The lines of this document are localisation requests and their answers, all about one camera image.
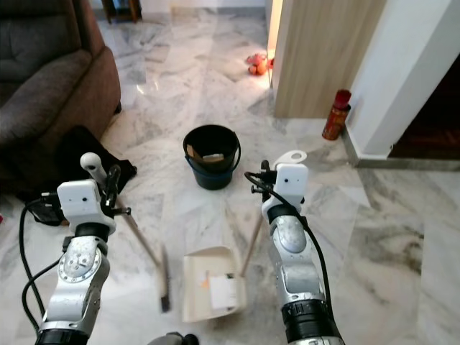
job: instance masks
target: marble floor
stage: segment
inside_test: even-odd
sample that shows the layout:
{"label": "marble floor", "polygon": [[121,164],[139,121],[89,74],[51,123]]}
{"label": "marble floor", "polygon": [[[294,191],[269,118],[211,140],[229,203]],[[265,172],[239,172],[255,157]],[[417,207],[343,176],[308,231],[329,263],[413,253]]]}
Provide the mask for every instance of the marble floor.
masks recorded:
{"label": "marble floor", "polygon": [[[261,11],[177,9],[171,23],[100,23],[119,69],[124,110],[103,143],[138,175],[123,190],[141,230],[170,260],[172,310],[161,314],[155,271],[122,220],[109,239],[111,272],[89,344],[144,345],[168,331],[202,344],[286,344],[265,226],[247,275],[240,314],[186,324],[183,255],[225,244],[245,253],[259,213],[244,171],[301,149],[310,180],[304,214],[331,278],[337,324],[348,345],[451,345],[460,339],[460,173],[355,170],[341,140],[321,137],[324,120],[274,119],[266,77],[247,75],[246,56],[267,41]],[[183,159],[183,137],[202,124],[233,129],[242,146],[232,183],[199,188]],[[17,240],[21,205],[0,198],[0,344],[35,341],[20,302],[26,282]],[[67,228],[27,219],[32,271],[55,260]],[[43,277],[45,300],[56,282]]]}

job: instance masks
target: sofa cushion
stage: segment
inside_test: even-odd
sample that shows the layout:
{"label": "sofa cushion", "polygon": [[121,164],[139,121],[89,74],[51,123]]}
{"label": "sofa cushion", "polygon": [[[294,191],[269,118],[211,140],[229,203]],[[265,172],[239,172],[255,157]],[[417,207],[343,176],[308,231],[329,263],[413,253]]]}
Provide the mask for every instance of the sofa cushion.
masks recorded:
{"label": "sofa cushion", "polygon": [[21,83],[0,83],[0,108],[9,100]]}
{"label": "sofa cushion", "polygon": [[0,1],[0,81],[21,83],[81,48],[72,0]]}
{"label": "sofa cushion", "polygon": [[78,50],[44,65],[23,83],[0,109],[0,150],[45,132],[90,64],[91,54]]}

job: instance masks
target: paper in dustpan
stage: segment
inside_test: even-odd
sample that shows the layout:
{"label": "paper in dustpan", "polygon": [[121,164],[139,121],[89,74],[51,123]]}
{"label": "paper in dustpan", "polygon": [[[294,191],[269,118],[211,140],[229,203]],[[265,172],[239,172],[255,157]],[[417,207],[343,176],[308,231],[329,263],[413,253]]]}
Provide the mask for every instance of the paper in dustpan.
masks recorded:
{"label": "paper in dustpan", "polygon": [[237,313],[247,304],[245,279],[233,252],[212,247],[184,256],[184,322]]}

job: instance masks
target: black cable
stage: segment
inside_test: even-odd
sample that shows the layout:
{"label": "black cable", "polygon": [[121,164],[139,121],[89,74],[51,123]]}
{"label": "black cable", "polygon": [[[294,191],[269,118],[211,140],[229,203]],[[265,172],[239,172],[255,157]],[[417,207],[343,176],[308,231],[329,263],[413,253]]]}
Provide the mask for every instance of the black cable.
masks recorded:
{"label": "black cable", "polygon": [[273,189],[267,187],[263,183],[260,183],[259,181],[252,178],[252,176],[258,178],[258,175],[254,174],[253,172],[244,173],[244,177],[247,178],[251,183],[255,184],[257,187],[265,190],[267,193],[274,196],[276,199],[281,201],[283,205],[285,205],[286,207],[291,208],[293,210],[293,213],[295,214],[295,217],[299,220],[300,224],[302,224],[303,228],[305,229],[305,231],[307,231],[307,234],[311,238],[311,241],[313,242],[313,245],[315,246],[316,251],[319,256],[319,262],[321,264],[321,271],[323,271],[324,293],[326,294],[326,305],[328,308],[328,312],[331,315],[332,320],[334,321],[334,312],[332,311],[332,302],[331,302],[331,289],[329,287],[329,278],[328,278],[328,273],[326,269],[326,261],[324,260],[323,252],[321,251],[321,248],[319,246],[318,241],[316,240],[315,235],[313,234],[310,227],[308,226],[308,223],[305,220],[305,218],[303,218],[298,213],[295,206],[291,205],[286,199],[284,199],[280,194],[276,193]]}
{"label": "black cable", "polygon": [[[27,203],[26,206],[24,206],[24,208],[22,209],[21,219],[19,221],[19,252],[21,254],[21,261],[22,261],[22,264],[24,265],[24,269],[26,270],[26,275],[27,275],[28,280],[32,279],[32,273],[30,272],[29,264],[27,263],[26,253],[24,249],[24,221],[26,219],[27,211],[29,210],[29,208],[40,202],[41,202],[41,199],[37,199],[37,200],[33,200]],[[34,290],[34,295],[35,295],[35,298],[37,299],[38,308],[40,309],[40,313],[42,314],[42,316],[44,316],[45,307],[43,306],[42,298],[40,297],[40,293],[38,292],[37,286],[35,285],[35,283],[33,283],[33,281],[32,281],[31,286],[32,286],[32,289]]]}
{"label": "black cable", "polygon": [[59,261],[60,261],[60,258],[58,260],[54,261],[51,265],[45,267],[43,270],[38,272],[33,277],[31,277],[31,279],[29,280],[29,282],[27,282],[26,286],[24,286],[24,289],[22,291],[22,307],[24,308],[24,312],[26,313],[30,323],[32,324],[32,326],[34,326],[34,330],[35,330],[35,333],[37,335],[38,335],[39,327],[38,327],[38,323],[34,319],[34,316],[30,312],[29,306],[27,305],[27,291],[29,290],[29,288],[31,286],[32,286],[32,288],[35,286],[34,281],[36,279],[40,278],[42,275],[44,275],[46,272],[51,270],[53,267],[57,266],[59,264]]}

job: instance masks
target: sofa armrest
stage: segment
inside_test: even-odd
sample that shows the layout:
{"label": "sofa armrest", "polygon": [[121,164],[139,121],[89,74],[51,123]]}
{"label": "sofa armrest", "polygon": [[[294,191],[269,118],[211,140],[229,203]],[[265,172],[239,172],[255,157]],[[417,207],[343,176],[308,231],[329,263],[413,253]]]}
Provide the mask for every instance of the sofa armrest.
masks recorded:
{"label": "sofa armrest", "polygon": [[23,83],[0,109],[0,150],[44,133],[90,63],[91,55],[78,50],[44,65]]}
{"label": "sofa armrest", "polygon": [[84,50],[89,51],[94,58],[102,51],[105,43],[93,9],[88,0],[73,0],[73,6],[80,30],[81,46]]}

